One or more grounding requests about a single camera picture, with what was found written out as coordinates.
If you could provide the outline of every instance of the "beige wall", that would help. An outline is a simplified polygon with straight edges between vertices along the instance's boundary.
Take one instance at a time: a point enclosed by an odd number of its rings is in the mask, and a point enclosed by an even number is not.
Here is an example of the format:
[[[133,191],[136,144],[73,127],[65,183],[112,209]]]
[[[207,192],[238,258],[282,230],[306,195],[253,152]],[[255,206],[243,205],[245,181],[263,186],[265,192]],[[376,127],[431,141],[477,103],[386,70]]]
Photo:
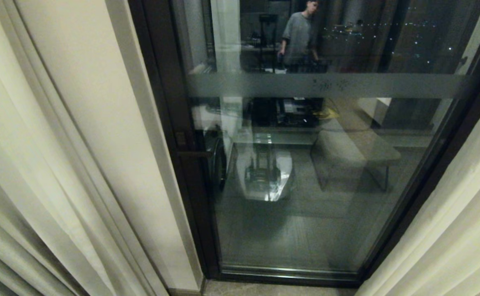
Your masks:
[[[174,174],[172,166],[165,167],[168,155],[152,92],[146,85],[140,95],[149,96],[156,112],[151,115],[156,133],[145,129],[107,5],[31,0],[18,6],[56,88],[166,285],[198,290],[203,276],[188,223],[179,214],[178,188],[165,182]],[[141,61],[139,51],[134,55]],[[133,75],[146,77],[143,69],[136,70]]]

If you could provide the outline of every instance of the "person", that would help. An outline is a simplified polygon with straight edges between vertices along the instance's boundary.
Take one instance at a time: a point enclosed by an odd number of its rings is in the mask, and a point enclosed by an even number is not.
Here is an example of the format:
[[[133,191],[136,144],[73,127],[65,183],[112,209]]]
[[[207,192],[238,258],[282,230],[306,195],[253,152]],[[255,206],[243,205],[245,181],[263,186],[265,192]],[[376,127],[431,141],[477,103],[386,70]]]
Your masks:
[[[311,58],[318,61],[311,21],[317,8],[318,0],[309,0],[304,11],[292,14],[287,21],[278,55],[283,56],[284,65],[291,72],[297,72],[300,65],[311,65]]]

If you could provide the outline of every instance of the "tiled floor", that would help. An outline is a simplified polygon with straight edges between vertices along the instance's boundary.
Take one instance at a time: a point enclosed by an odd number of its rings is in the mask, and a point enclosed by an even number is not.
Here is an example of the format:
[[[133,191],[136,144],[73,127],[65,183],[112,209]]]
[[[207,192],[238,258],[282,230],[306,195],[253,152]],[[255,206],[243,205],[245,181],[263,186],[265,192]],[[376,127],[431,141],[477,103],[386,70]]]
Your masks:
[[[355,289],[208,281],[204,296],[353,296]]]

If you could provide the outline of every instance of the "gray t-shirt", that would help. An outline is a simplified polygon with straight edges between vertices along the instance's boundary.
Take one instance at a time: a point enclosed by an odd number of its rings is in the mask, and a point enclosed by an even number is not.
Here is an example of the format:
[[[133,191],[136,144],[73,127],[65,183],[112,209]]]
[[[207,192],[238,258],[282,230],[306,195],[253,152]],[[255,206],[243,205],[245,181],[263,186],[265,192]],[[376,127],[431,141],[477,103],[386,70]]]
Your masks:
[[[309,54],[309,48],[313,46],[311,18],[306,18],[301,12],[296,12],[289,17],[286,28],[282,34],[287,39],[284,64],[298,64]]]

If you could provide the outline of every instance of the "door frame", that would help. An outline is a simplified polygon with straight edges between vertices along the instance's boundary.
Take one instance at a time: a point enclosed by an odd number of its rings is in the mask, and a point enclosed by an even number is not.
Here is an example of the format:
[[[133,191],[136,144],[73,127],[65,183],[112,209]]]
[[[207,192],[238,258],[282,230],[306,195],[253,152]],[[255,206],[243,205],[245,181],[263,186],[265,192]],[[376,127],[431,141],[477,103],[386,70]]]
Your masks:
[[[443,139],[437,157],[426,164],[426,172],[419,173],[411,184],[402,205],[392,215],[377,245],[360,270],[358,280],[325,280],[309,277],[278,277],[271,275],[227,274],[219,270],[218,236],[215,233],[208,192],[208,180],[203,167],[206,160],[199,153],[197,138],[191,122],[189,96],[182,69],[182,58],[176,23],[169,0],[129,0],[129,7],[138,41],[154,93],[155,103],[165,133],[189,228],[202,267],[208,279],[264,282],[278,284],[317,285],[324,287],[357,288],[368,279],[392,251],[422,205],[435,189],[448,165],[456,156],[480,118],[480,83],[466,100],[463,120],[448,126],[450,132]],[[480,75],[480,67],[475,70]]]

